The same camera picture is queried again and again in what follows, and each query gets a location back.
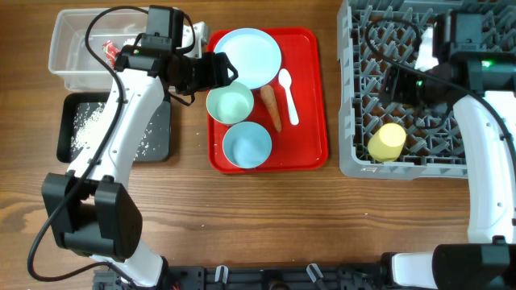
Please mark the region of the mint green bowl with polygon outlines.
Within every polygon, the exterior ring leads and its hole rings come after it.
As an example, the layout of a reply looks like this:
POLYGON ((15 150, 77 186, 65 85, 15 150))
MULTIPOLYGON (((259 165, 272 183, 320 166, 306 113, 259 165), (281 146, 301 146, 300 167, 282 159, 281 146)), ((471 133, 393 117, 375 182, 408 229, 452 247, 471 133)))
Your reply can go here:
POLYGON ((212 89, 206 97, 208 114, 227 126, 244 121, 253 111, 254 103, 252 91, 238 81, 212 89))

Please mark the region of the yellow plastic cup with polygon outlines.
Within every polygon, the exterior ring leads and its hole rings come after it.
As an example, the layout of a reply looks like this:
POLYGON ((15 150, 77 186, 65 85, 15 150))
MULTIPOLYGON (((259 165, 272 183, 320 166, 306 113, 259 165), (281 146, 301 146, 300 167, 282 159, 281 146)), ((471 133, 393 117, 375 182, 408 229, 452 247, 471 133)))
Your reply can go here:
POLYGON ((406 130, 397 123, 382 126, 368 141, 368 153, 378 162, 393 162, 406 142, 406 130))

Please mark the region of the red snack wrapper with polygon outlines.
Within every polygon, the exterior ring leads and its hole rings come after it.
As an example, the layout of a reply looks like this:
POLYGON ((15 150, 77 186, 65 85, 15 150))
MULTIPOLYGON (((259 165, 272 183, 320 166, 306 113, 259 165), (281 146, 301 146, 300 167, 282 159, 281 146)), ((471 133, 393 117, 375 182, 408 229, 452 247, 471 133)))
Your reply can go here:
POLYGON ((106 56, 106 62, 109 63, 110 66, 113 68, 115 66, 116 57, 119 54, 120 50, 116 48, 116 46, 111 40, 108 40, 102 45, 102 51, 106 56))

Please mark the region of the light blue bowl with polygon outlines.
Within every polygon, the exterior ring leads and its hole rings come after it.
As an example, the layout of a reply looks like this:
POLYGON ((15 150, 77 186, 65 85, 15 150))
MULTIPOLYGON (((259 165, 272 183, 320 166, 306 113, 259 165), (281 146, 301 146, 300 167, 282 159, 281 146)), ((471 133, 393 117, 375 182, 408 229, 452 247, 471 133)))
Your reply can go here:
POLYGON ((223 137, 223 154, 237 168, 252 169, 263 164, 273 148, 269 132, 256 122, 240 122, 223 137))

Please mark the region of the white rice pile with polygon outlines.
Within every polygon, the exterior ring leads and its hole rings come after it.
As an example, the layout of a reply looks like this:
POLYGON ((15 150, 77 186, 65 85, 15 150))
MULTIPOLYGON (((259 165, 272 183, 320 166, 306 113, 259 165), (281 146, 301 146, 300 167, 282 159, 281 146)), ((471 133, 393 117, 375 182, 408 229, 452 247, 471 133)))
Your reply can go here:
MULTIPOLYGON (((85 148, 89 137, 94 133, 104 107, 105 103, 103 102, 84 102, 77 105, 77 111, 73 117, 73 133, 70 138, 70 159, 72 161, 78 157, 81 150, 85 148)), ((149 123, 139 141, 134 161, 142 161, 143 157, 149 155, 148 149, 151 146, 153 132, 152 124, 153 122, 149 123)))

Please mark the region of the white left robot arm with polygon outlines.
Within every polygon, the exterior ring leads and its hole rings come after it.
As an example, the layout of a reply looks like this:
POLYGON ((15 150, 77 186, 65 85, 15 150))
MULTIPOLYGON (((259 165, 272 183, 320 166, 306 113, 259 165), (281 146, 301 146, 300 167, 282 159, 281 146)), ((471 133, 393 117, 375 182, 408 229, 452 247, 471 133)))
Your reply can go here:
POLYGON ((222 52, 192 56, 182 43, 191 20, 181 10, 150 6, 146 13, 145 32, 106 66, 113 83, 96 134, 66 173, 43 182, 42 231, 58 247, 91 258, 93 267, 108 267, 131 289, 168 289, 168 262, 142 240, 143 218, 127 192, 135 154, 165 98, 228 86, 238 73, 222 52))

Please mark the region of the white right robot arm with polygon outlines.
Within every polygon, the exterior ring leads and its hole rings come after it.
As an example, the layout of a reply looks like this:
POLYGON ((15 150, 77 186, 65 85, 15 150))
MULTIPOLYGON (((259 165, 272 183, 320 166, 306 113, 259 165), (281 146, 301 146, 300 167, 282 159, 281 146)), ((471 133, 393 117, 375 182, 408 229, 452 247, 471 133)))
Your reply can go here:
POLYGON ((468 242, 382 255, 384 288, 515 286, 515 57, 490 52, 481 14, 450 10, 433 26, 426 71, 389 62, 381 100, 416 110, 447 107, 463 140, 470 194, 468 242))

